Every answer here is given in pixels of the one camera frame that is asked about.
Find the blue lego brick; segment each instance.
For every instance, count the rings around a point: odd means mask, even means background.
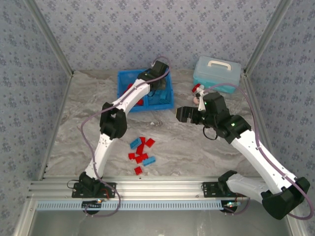
[[[160,97],[160,99],[165,100],[166,96],[167,96],[167,91],[164,90],[159,97]]]
[[[169,102],[165,99],[160,99],[159,100],[160,104],[168,104]]]
[[[142,161],[143,166],[150,165],[152,163],[155,163],[156,158],[154,156],[149,157],[148,159],[145,159]]]
[[[131,149],[136,149],[137,147],[139,147],[142,144],[141,139],[137,138],[136,140],[134,140],[131,144],[130,144],[130,148]]]

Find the gray marble surface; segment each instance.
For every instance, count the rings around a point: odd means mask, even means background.
[[[192,70],[172,70],[175,109],[195,106],[192,102]],[[76,71],[66,100],[63,118],[48,161],[47,176],[79,175],[91,159],[91,153],[80,133],[81,122],[98,112],[105,102],[116,100],[117,71]],[[250,109],[236,91],[224,94],[232,114],[242,115],[253,125]],[[235,148],[225,140],[210,141],[202,134],[202,125],[180,123],[175,109],[129,113],[128,130],[116,143],[105,166],[106,176],[135,175],[138,165],[128,159],[129,143],[139,136],[153,138],[156,143],[145,149],[154,155],[156,163],[143,167],[143,175],[154,176],[220,176],[236,170],[246,176],[258,173]],[[99,138],[99,117],[84,127],[87,138],[95,148]],[[214,131],[207,131],[214,137]]]

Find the patterned wallpaper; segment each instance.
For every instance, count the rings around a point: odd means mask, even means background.
[[[38,177],[68,78],[22,0],[0,1],[0,235]]]
[[[250,58],[279,0],[36,0],[72,69]]]
[[[274,154],[310,181],[315,204],[314,64],[315,2],[294,0],[251,78]],[[314,218],[308,228],[315,236]]]

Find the wire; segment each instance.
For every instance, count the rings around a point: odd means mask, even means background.
[[[218,134],[216,134],[216,137],[214,138],[214,139],[211,139],[211,138],[209,138],[206,134],[205,134],[205,126],[203,127],[203,129],[202,129],[202,133],[203,133],[203,135],[207,138],[207,139],[210,139],[210,140],[212,140],[212,141],[214,141],[214,140],[216,140],[217,138],[218,138]]]
[[[293,215],[291,213],[289,213],[288,215],[295,218],[295,219],[298,219],[298,220],[309,220],[313,217],[314,215],[314,206],[313,206],[313,203],[312,203],[312,200],[309,198],[309,196],[307,196],[307,194],[293,181],[291,180],[288,176],[286,176],[285,173],[283,173],[268,157],[267,155],[264,153],[264,151],[261,149],[260,147],[260,143],[259,143],[259,130],[258,130],[258,127],[257,127],[257,119],[256,119],[256,116],[253,112],[253,107],[252,107],[252,103],[250,102],[249,98],[247,97],[247,95],[245,94],[245,92],[237,87],[236,85],[234,84],[231,84],[231,83],[221,83],[221,84],[217,84],[217,85],[213,85],[211,87],[209,87],[208,89],[206,89],[204,91],[204,94],[209,92],[210,90],[216,88],[216,87],[219,87],[219,86],[231,86],[231,87],[234,87],[236,88],[238,91],[240,91],[243,96],[245,97],[250,109],[251,109],[251,112],[252,112],[252,117],[253,117],[253,120],[254,120],[254,131],[255,131],[255,142],[256,142],[256,145],[257,145],[257,148],[260,152],[260,154],[264,157],[264,159],[280,174],[282,175],[283,178],[285,178],[287,181],[289,181],[302,195],[303,197],[306,199],[306,201],[308,202],[309,206],[310,206],[310,214],[306,217],[300,217],[300,216],[296,216],[296,215]]]
[[[152,62],[152,65],[154,65],[154,63],[156,62],[156,60],[159,59],[159,58],[164,58],[164,59],[166,59],[166,60],[167,60],[167,63],[168,63],[168,69],[167,69],[167,71],[166,71],[163,75],[161,75],[160,77],[157,77],[157,78],[155,78],[155,79],[152,79],[152,80],[148,80],[148,81],[144,81],[144,82],[139,83],[139,84],[136,85],[132,90],[130,90],[130,91],[126,94],[126,96],[124,96],[121,100],[119,100],[119,102],[117,102],[116,104],[114,104],[113,106],[111,106],[111,107],[109,107],[109,108],[106,108],[106,109],[104,109],[104,110],[102,110],[102,111],[96,112],[94,115],[92,115],[92,116],[86,118],[86,119],[82,122],[82,124],[81,124],[80,131],[81,131],[82,137],[83,137],[85,143],[87,144],[87,146],[89,147],[89,149],[90,149],[90,151],[91,151],[91,153],[92,153],[93,170],[94,170],[95,176],[97,177],[97,179],[98,179],[100,182],[102,182],[106,187],[108,187],[108,188],[110,188],[111,190],[113,190],[113,191],[117,194],[117,196],[118,196],[117,208],[116,208],[113,212],[111,212],[111,213],[109,213],[109,214],[105,214],[105,215],[99,215],[99,214],[97,214],[97,215],[90,215],[90,214],[87,213],[87,207],[86,207],[85,210],[84,210],[84,212],[85,212],[85,214],[86,214],[87,216],[91,216],[91,217],[108,217],[108,216],[114,215],[115,213],[117,213],[118,209],[120,208],[121,197],[120,197],[120,194],[118,193],[118,191],[117,191],[115,188],[113,188],[112,186],[110,186],[109,184],[107,184],[105,181],[103,181],[103,180],[101,179],[101,177],[98,175],[97,170],[96,170],[95,153],[94,153],[93,147],[91,146],[89,140],[87,139],[87,137],[86,137],[85,134],[84,134],[83,127],[84,127],[84,125],[86,124],[86,122],[88,122],[88,121],[91,120],[92,118],[94,118],[94,117],[96,117],[96,116],[98,116],[98,115],[100,115],[100,114],[102,114],[102,113],[104,113],[104,112],[108,112],[108,111],[110,111],[110,110],[112,110],[112,109],[118,107],[119,104],[122,103],[122,102],[123,102],[133,91],[135,91],[139,86],[141,86],[141,85],[143,85],[143,84],[148,84],[148,83],[151,83],[151,82],[160,80],[160,79],[164,78],[165,76],[167,76],[167,74],[170,72],[170,69],[171,69],[170,61],[169,61],[169,59],[168,59],[167,57],[165,57],[165,56],[159,56],[159,57],[157,57],[157,58]]]
[[[239,198],[239,197],[242,197],[242,201],[241,201],[241,204],[242,204],[243,203],[243,195],[239,194],[239,193],[236,193],[235,202],[237,202],[237,198]]]
[[[76,181],[76,182],[79,182],[79,180],[77,180],[77,179],[72,179],[72,180],[69,180],[69,181],[67,182],[67,187],[68,187],[69,189],[73,189],[73,188],[70,188],[70,187],[69,187],[69,183],[70,183],[71,181]]]
[[[231,213],[227,213],[227,214],[229,214],[229,215],[239,215],[239,214],[242,214],[244,211],[246,211],[247,208],[250,206],[250,202],[251,202],[250,200],[251,200],[251,199],[248,198],[247,203],[246,203],[244,209],[241,210],[241,211],[239,211],[239,212],[237,212],[237,213],[234,213],[234,211],[232,211],[231,209],[229,209],[229,208],[227,208],[227,207],[223,207],[223,208],[224,208],[225,210],[228,210],[228,211],[231,212]]]
[[[107,196],[107,199],[109,199],[109,195],[108,195],[108,191],[107,191],[107,189],[106,189],[106,188],[102,188],[102,189],[101,189],[101,191],[103,191],[103,190],[105,190],[105,192],[106,192],[106,196]]]

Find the blue plastic bin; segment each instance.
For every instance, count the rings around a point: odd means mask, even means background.
[[[133,84],[137,79],[137,76],[145,71],[142,70],[122,70],[117,75],[117,98],[121,97],[127,90],[129,84]],[[172,87],[171,73],[166,76],[166,88],[165,90],[156,90],[154,94],[150,92],[151,96],[145,95],[143,99],[143,105],[135,105],[131,112],[141,111],[155,111],[166,110],[174,108],[174,92]]]

